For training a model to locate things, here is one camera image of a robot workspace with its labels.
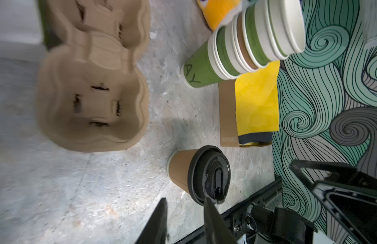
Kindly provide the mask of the brown cardboard cup carrier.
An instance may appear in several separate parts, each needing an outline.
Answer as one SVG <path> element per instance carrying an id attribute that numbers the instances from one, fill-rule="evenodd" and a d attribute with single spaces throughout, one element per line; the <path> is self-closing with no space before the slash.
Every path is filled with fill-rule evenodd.
<path id="1" fill-rule="evenodd" d="M 148 1 L 47 1 L 61 44 L 42 61 L 41 131 L 73 151 L 126 150 L 149 122 L 148 84 L 137 60 L 150 40 Z"/>

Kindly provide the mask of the stack of paper cups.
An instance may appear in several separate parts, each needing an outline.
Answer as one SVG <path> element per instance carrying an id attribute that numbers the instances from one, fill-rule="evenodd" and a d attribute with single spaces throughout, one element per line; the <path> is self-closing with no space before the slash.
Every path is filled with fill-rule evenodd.
<path id="1" fill-rule="evenodd" d="M 181 78 L 190 88 L 236 80 L 305 47 L 300 1 L 257 1 L 212 33 L 182 65 Z"/>

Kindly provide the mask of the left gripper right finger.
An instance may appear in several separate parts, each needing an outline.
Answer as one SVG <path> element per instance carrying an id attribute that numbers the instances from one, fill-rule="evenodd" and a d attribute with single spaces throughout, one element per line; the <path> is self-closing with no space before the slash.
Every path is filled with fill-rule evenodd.
<path id="1" fill-rule="evenodd" d="M 207 244 L 236 244 L 236 240 L 210 198 L 204 201 L 204 229 Z"/>

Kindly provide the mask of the white paper bag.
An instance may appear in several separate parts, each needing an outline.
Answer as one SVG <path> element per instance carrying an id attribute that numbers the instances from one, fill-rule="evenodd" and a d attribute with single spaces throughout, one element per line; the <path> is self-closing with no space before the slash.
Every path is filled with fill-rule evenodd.
<path id="1" fill-rule="evenodd" d="M 46 1 L 0 1 L 0 58 L 39 62 L 48 34 Z"/>

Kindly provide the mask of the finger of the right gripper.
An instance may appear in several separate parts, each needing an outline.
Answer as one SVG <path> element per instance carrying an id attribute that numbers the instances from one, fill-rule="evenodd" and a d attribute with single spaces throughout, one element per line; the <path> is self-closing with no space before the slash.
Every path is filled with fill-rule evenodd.
<path id="1" fill-rule="evenodd" d="M 290 170 L 358 244 L 377 244 L 377 179 L 345 163 L 294 160 Z M 329 176 L 311 182 L 303 169 Z"/>

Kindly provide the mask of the yellow napkin stack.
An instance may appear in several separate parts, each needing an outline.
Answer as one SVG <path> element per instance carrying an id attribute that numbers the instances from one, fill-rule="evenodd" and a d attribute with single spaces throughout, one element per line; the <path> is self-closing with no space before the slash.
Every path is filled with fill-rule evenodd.
<path id="1" fill-rule="evenodd" d="M 279 131 L 277 78 L 280 62 L 242 74 L 235 82 L 238 135 Z"/>

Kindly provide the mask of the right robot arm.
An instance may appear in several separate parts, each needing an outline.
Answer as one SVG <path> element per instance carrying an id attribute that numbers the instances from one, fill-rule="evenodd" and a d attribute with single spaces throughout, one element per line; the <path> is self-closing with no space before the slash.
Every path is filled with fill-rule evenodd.
<path id="1" fill-rule="evenodd" d="M 294 160 L 289 168 L 358 244 L 377 244 L 377 179 L 345 163 Z M 243 231 L 274 244 L 313 244 L 319 232 L 296 212 L 251 203 Z"/>

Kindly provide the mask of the brown paper coffee cup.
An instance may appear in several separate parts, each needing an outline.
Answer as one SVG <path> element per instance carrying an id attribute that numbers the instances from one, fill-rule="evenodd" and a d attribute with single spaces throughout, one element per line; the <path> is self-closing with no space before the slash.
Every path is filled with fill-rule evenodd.
<path id="1" fill-rule="evenodd" d="M 183 191 L 188 190 L 188 174 L 191 161 L 198 149 L 178 150 L 167 163 L 167 173 L 170 180 Z"/>

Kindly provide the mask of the black cup lid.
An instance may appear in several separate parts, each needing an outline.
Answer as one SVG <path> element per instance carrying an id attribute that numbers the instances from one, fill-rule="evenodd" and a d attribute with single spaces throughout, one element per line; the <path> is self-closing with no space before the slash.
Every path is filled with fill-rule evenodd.
<path id="1" fill-rule="evenodd" d="M 196 150 L 188 170 L 187 187 L 197 204 L 203 206 L 207 198 L 213 204 L 222 204 L 230 181 L 229 161 L 218 147 L 206 145 Z"/>

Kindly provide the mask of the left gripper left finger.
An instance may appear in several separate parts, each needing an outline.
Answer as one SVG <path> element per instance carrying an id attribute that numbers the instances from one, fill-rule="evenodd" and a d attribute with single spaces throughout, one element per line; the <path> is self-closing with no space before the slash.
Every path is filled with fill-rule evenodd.
<path id="1" fill-rule="evenodd" d="M 167 237 L 167 199 L 162 198 L 135 244 L 165 244 Z"/>

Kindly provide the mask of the yellow plush toy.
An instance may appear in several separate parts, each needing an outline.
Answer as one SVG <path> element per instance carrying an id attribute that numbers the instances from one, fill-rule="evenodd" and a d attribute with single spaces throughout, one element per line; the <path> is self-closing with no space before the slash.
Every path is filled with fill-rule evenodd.
<path id="1" fill-rule="evenodd" d="M 240 0 L 197 0 L 196 2 L 212 31 L 220 25 L 228 24 L 243 7 L 243 1 Z"/>

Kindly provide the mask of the brown napkin box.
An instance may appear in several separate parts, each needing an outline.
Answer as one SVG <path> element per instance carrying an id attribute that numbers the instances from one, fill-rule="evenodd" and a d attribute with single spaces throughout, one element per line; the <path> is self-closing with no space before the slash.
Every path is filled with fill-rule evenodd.
<path id="1" fill-rule="evenodd" d="M 238 135 L 234 80 L 219 83 L 219 107 L 222 147 L 262 147 L 272 144 L 272 132 Z"/>

